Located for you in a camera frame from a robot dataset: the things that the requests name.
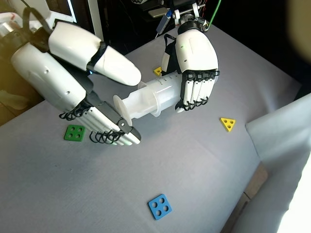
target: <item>robotic hand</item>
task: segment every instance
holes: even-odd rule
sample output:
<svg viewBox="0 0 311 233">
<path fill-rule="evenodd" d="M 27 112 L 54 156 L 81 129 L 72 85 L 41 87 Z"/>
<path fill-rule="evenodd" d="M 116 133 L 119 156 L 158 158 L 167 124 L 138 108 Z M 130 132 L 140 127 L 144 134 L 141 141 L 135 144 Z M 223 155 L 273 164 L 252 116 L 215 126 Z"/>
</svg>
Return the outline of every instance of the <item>robotic hand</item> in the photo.
<svg viewBox="0 0 311 233">
<path fill-rule="evenodd" d="M 30 13 L 43 27 L 33 30 Z M 25 80 L 62 111 L 61 118 L 77 119 L 95 132 L 95 137 L 90 135 L 93 142 L 140 143 L 138 131 L 109 103 L 100 100 L 86 75 L 87 70 L 93 70 L 122 84 L 137 85 L 140 71 L 95 35 L 61 21 L 51 30 L 34 8 L 25 8 L 23 19 L 16 13 L 1 13 L 0 57 L 9 60 Z"/>
<path fill-rule="evenodd" d="M 205 105 L 213 90 L 215 78 L 220 74 L 216 52 L 202 33 L 208 30 L 209 24 L 199 17 L 200 7 L 193 3 L 190 10 L 175 10 L 175 24 L 180 24 L 178 36 L 164 35 L 166 49 L 162 59 L 162 75 L 176 70 L 182 74 L 181 100 L 175 106 L 177 112 Z"/>
</svg>

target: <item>large plastic syringe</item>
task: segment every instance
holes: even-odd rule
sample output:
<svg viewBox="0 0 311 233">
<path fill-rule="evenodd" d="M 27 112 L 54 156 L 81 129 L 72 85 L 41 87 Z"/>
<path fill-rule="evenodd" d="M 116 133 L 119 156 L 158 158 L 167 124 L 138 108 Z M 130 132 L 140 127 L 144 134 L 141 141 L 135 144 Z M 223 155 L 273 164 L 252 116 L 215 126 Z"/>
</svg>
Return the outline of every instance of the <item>large plastic syringe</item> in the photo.
<svg viewBox="0 0 311 233">
<path fill-rule="evenodd" d="M 121 100 L 113 97 L 116 109 L 132 125 L 133 118 L 141 118 L 151 113 L 158 117 L 162 110 L 180 101 L 182 76 L 174 72 L 147 83 L 140 82 L 138 90 Z"/>
</svg>

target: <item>tabletop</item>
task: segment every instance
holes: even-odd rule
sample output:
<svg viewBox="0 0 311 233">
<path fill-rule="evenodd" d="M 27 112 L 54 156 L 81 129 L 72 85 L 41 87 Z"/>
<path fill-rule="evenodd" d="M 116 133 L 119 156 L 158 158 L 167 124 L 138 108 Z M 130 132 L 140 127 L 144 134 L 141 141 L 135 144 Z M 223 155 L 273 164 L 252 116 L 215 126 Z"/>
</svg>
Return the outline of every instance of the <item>tabletop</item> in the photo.
<svg viewBox="0 0 311 233">
<path fill-rule="evenodd" d="M 259 164 L 245 124 L 291 102 L 299 84 L 216 27 L 207 36 L 221 71 L 208 104 L 134 119 L 139 145 L 94 144 L 89 132 L 65 141 L 71 122 L 46 101 L 0 127 L 0 232 L 219 232 Z M 164 49 L 160 36 L 127 55 L 144 82 Z M 136 89 L 90 78 L 110 103 Z M 236 119 L 230 133 L 220 117 Z M 160 194 L 173 210 L 155 221 L 148 201 Z"/>
</svg>

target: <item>yellow triangle block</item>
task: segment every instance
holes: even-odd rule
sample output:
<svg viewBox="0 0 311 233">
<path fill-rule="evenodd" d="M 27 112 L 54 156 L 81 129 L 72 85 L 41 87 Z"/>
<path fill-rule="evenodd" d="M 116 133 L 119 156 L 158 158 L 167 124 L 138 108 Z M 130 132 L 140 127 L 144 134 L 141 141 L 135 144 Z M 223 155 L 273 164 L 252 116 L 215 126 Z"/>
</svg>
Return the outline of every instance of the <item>yellow triangle block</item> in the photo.
<svg viewBox="0 0 311 233">
<path fill-rule="evenodd" d="M 222 122 L 222 124 L 224 125 L 224 127 L 226 128 L 226 130 L 228 132 L 231 132 L 232 128 L 235 125 L 235 120 L 234 119 L 228 119 L 228 118 L 220 118 L 220 121 Z"/>
<path fill-rule="evenodd" d="M 158 67 L 154 70 L 154 74 L 157 75 L 157 76 L 160 76 L 161 75 L 161 72 L 162 72 L 162 69 L 161 67 Z"/>
</svg>

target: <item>green square block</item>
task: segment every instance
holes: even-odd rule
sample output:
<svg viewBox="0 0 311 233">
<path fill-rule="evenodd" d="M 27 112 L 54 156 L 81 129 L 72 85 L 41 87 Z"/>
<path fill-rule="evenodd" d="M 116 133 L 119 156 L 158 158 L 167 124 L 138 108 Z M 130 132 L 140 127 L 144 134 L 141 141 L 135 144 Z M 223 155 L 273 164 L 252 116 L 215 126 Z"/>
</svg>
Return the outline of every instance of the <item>green square block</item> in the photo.
<svg viewBox="0 0 311 233">
<path fill-rule="evenodd" d="M 81 142 L 86 129 L 81 125 L 69 125 L 65 133 L 64 139 L 67 141 Z"/>
</svg>

